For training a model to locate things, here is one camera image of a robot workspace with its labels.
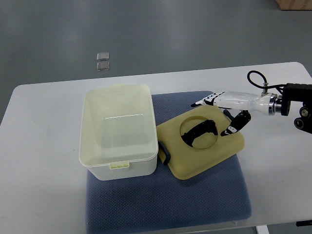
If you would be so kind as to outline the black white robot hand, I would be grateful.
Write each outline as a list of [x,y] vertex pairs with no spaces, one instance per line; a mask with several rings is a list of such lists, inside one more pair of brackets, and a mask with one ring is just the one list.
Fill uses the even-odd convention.
[[281,97],[273,93],[258,96],[242,92],[213,93],[193,103],[192,107],[200,105],[217,106],[228,110],[239,110],[232,118],[230,125],[220,133],[222,137],[239,132],[251,120],[250,112],[259,111],[264,115],[273,116],[281,112]]

